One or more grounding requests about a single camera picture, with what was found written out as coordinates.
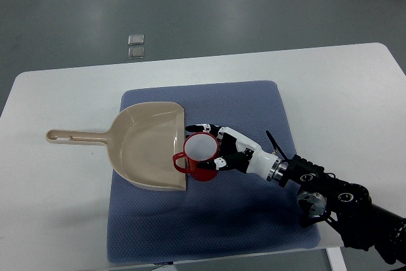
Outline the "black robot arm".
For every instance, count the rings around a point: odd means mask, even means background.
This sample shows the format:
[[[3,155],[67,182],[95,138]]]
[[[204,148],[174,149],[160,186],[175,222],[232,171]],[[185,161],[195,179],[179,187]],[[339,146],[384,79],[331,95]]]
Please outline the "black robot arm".
[[[298,184],[302,227],[324,221],[346,248],[374,247],[387,264],[405,263],[405,219],[373,204],[364,186],[340,180],[298,155],[277,160],[267,179],[281,187]]]

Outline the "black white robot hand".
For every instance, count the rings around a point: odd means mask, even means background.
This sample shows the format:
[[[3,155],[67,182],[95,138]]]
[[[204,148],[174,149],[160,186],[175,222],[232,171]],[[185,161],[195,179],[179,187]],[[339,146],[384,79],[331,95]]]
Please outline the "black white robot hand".
[[[205,132],[219,142],[219,156],[212,161],[200,161],[202,169],[228,171],[236,169],[242,173],[253,173],[264,180],[280,179],[287,166],[276,153],[265,152],[261,146],[229,127],[213,124],[194,124],[185,128],[187,132]]]

